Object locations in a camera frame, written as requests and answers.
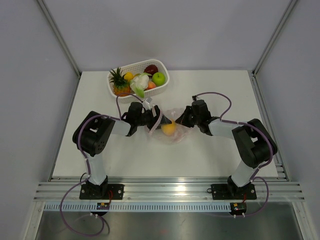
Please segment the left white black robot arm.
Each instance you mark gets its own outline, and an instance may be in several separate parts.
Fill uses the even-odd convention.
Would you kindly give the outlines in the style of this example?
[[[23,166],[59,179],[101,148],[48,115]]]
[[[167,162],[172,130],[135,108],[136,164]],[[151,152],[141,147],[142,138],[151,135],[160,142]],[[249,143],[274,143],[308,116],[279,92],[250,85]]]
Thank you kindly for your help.
[[[75,130],[72,141],[84,157],[87,177],[80,181],[81,200],[121,200],[123,185],[109,184],[104,170],[102,152],[110,135],[132,136],[138,127],[146,127],[152,133],[162,126],[172,124],[158,105],[132,102],[128,111],[119,118],[90,111]]]

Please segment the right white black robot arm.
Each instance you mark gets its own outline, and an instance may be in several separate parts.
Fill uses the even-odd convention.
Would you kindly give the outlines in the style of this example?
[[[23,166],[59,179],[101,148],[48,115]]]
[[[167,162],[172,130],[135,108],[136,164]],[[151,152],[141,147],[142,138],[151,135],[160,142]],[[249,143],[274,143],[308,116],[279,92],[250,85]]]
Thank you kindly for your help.
[[[248,122],[223,120],[212,116],[205,101],[200,99],[187,106],[175,122],[188,128],[197,126],[208,136],[235,141],[241,158],[240,164],[226,183],[210,186],[208,192],[213,200],[257,199],[254,178],[278,152],[277,145],[259,119],[254,118]]]

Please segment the fake round orange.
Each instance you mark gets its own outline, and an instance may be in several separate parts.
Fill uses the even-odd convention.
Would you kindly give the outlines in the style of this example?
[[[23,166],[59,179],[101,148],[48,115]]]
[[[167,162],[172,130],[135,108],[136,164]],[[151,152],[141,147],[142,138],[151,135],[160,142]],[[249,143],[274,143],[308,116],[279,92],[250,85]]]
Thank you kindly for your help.
[[[176,129],[177,129],[177,125],[174,121],[172,121],[172,124],[161,126],[161,131],[163,132],[164,135],[168,137],[172,136],[176,132]]]

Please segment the clear zip top bag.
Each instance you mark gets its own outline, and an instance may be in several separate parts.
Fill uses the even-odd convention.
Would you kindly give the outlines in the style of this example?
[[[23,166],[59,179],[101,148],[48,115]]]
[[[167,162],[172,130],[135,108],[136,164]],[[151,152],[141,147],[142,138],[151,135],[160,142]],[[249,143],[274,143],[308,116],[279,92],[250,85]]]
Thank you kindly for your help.
[[[193,131],[193,128],[186,127],[175,122],[183,112],[183,108],[171,108],[164,110],[162,112],[163,117],[167,117],[172,123],[162,126],[159,125],[158,129],[154,130],[152,133],[149,133],[149,129],[146,127],[145,130],[147,131],[147,136],[167,145],[173,145],[181,142]]]

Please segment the fake green apple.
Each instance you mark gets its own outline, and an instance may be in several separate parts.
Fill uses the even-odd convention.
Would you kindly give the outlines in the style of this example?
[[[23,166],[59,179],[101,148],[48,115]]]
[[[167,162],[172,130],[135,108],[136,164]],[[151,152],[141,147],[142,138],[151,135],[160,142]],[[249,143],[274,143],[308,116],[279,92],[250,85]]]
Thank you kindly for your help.
[[[152,76],[152,82],[157,86],[162,86],[165,84],[166,82],[166,77],[162,72],[156,72],[153,76]]]

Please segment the fake yellow lemon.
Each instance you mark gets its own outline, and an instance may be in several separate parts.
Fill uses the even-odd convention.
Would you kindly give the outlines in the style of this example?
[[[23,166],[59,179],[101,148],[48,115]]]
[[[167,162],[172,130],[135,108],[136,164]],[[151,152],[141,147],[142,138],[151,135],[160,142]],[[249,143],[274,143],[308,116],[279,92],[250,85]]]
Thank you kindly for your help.
[[[131,72],[127,72],[125,75],[124,75],[124,79],[128,82],[130,82],[132,79],[134,78],[134,75],[131,73]]]

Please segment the fake orange pineapple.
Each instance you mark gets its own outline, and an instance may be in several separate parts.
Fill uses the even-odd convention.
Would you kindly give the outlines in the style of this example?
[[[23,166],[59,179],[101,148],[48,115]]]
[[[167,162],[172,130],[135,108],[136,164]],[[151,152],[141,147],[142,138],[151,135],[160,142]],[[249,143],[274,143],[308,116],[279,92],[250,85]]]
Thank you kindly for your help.
[[[125,97],[131,93],[131,88],[128,80],[125,79],[123,71],[120,67],[116,70],[110,70],[109,82],[112,84],[112,91],[117,97]]]

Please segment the fake pink peach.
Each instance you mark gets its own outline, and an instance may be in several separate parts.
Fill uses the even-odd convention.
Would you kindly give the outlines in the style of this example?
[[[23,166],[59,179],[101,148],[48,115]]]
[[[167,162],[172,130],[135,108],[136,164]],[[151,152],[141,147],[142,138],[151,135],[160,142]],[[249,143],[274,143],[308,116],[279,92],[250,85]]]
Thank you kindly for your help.
[[[153,81],[149,81],[148,82],[148,85],[147,85],[147,90],[151,90],[151,89],[154,89],[156,88],[156,84],[153,82]]]

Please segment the fake purple fruit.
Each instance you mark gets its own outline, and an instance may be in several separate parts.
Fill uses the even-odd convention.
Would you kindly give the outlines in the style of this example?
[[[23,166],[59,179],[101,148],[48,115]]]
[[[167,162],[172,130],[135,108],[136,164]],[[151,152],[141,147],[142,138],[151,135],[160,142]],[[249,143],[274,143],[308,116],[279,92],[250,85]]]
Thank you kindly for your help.
[[[153,76],[155,73],[159,72],[159,69],[156,65],[151,64],[151,65],[148,65],[143,72]]]

